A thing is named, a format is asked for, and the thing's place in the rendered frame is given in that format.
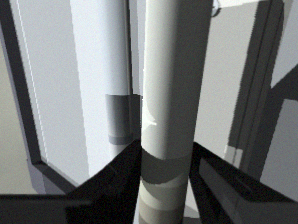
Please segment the white fluorescent tube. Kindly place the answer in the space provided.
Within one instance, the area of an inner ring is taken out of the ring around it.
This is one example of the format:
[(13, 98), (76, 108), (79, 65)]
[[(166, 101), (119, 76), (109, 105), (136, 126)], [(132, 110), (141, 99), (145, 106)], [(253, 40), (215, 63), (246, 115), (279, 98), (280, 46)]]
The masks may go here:
[(214, 0), (146, 0), (138, 224), (183, 224)]

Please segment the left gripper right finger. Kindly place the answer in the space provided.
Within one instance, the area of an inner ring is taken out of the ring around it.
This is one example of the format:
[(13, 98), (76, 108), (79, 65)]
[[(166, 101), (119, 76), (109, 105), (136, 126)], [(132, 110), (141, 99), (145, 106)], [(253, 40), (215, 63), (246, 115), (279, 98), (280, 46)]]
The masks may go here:
[(297, 201), (197, 142), (193, 143), (189, 180), (202, 224), (298, 224)]

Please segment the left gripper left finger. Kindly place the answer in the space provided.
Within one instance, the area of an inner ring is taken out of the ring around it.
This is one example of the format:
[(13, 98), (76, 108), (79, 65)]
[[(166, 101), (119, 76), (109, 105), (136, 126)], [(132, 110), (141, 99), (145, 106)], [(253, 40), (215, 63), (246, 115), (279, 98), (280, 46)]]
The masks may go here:
[(135, 139), (65, 195), (0, 194), (0, 224), (133, 224), (141, 160), (141, 139)]

